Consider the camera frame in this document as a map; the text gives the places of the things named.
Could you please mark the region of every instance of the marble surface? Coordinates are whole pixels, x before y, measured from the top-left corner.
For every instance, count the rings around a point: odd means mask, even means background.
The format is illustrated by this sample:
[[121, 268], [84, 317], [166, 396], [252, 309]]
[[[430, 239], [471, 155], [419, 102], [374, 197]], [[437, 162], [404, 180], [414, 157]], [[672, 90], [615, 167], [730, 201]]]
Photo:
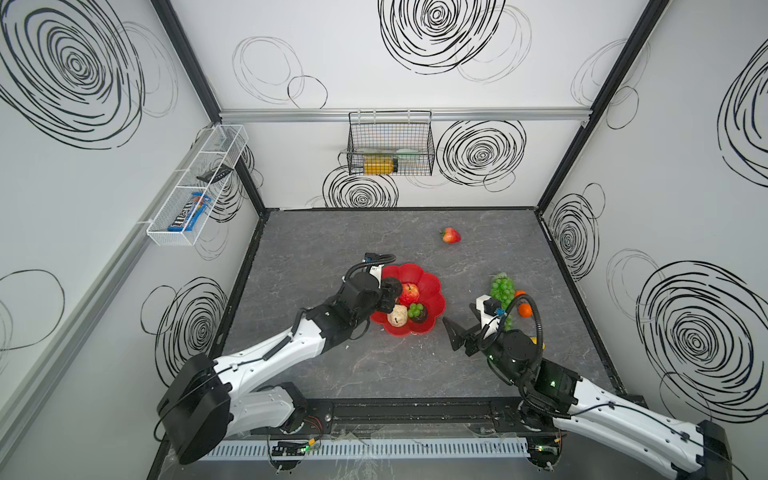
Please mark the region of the marble surface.
[[[462, 242], [442, 242], [454, 227]], [[611, 387], [571, 294], [530, 210], [279, 211], [272, 213], [253, 262], [224, 353], [235, 353], [290, 327], [301, 306], [335, 293], [365, 252], [394, 253], [442, 283], [444, 315], [464, 327], [467, 307], [506, 272], [538, 304], [545, 358]], [[533, 334], [531, 319], [518, 328]], [[362, 326], [353, 334], [362, 332]], [[361, 339], [292, 366], [270, 383], [291, 381], [308, 398], [515, 396], [485, 364], [451, 350], [442, 322], [425, 335], [397, 338], [371, 324]]]

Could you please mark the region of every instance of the red apple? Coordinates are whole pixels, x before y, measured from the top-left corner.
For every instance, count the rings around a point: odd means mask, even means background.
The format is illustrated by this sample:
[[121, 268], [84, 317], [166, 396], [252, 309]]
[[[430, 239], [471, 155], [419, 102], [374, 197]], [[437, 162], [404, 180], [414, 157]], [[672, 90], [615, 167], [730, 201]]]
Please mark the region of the red apple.
[[404, 283], [402, 285], [402, 295], [400, 295], [400, 303], [408, 306], [411, 303], [419, 301], [419, 288], [415, 283]]

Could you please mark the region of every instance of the red bowl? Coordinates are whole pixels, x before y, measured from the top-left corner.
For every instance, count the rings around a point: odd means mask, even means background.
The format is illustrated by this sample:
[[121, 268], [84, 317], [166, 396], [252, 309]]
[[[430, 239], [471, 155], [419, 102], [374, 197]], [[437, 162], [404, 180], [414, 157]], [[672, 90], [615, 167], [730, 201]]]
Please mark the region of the red bowl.
[[384, 330], [394, 336], [410, 334], [421, 335], [435, 328], [437, 317], [445, 312], [445, 297], [440, 291], [440, 280], [415, 263], [404, 263], [401, 266], [388, 265], [382, 269], [382, 278], [394, 276], [403, 283], [415, 283], [419, 288], [419, 303], [427, 309], [427, 319], [416, 323], [408, 319], [403, 326], [393, 326], [387, 319], [386, 313], [376, 312], [371, 320], [384, 326]]

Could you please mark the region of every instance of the black wire basket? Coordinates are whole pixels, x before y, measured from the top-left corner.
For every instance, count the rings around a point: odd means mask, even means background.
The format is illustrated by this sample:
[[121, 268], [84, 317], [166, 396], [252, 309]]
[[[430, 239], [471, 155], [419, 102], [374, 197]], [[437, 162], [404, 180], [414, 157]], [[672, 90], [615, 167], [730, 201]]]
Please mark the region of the black wire basket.
[[350, 175], [432, 175], [432, 112], [350, 113], [349, 140], [343, 153]]

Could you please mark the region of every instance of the strawberry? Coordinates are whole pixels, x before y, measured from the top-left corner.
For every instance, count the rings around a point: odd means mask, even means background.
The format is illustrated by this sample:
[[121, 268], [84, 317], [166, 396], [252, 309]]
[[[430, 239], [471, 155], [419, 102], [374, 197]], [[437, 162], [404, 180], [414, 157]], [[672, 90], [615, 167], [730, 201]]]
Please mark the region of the strawberry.
[[400, 303], [402, 305], [410, 305], [419, 301], [419, 288], [415, 283], [404, 283], [402, 285], [402, 295], [400, 295]]
[[446, 243], [457, 243], [462, 239], [462, 236], [451, 227], [446, 228], [440, 234], [442, 235], [442, 241]]

